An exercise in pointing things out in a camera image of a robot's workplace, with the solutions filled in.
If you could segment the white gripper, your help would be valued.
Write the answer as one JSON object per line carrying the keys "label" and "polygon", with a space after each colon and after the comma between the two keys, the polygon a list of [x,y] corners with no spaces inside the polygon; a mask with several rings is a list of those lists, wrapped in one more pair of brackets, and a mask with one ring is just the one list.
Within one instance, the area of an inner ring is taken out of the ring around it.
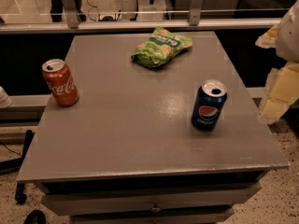
{"label": "white gripper", "polygon": [[299,99],[299,0],[280,24],[258,37],[255,45],[263,49],[276,47],[277,56],[288,61],[281,69],[271,69],[259,104],[258,121],[273,124]]}

